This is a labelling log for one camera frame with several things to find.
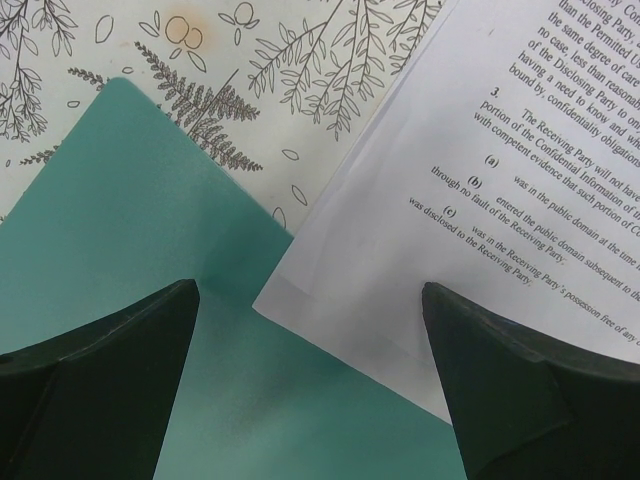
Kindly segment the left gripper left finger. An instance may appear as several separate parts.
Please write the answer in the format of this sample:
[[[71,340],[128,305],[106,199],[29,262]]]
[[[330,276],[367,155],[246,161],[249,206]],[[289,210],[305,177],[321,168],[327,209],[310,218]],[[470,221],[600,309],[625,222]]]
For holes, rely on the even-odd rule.
[[[179,280],[1,357],[4,479],[151,479],[199,309]]]

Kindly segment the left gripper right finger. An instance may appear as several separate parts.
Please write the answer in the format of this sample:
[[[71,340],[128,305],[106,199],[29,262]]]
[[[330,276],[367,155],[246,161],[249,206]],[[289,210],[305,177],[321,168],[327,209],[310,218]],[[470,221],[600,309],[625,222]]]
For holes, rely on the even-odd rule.
[[[428,282],[423,319],[469,479],[636,479],[639,366]]]

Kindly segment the teal plastic folder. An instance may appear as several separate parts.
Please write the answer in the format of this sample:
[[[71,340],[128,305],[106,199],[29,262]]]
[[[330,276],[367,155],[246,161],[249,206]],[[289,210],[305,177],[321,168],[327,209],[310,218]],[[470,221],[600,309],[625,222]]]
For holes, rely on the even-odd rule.
[[[1,348],[193,279],[200,309],[158,478],[462,478],[448,424],[253,310],[290,241],[112,80],[2,223]]]

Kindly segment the printed paper sheet top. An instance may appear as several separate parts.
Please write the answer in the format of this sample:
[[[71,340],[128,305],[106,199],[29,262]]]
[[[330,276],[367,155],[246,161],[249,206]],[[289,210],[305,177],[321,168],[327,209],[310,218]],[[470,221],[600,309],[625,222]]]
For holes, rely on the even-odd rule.
[[[637,2],[452,2],[254,307],[447,419],[428,282],[638,360]]]

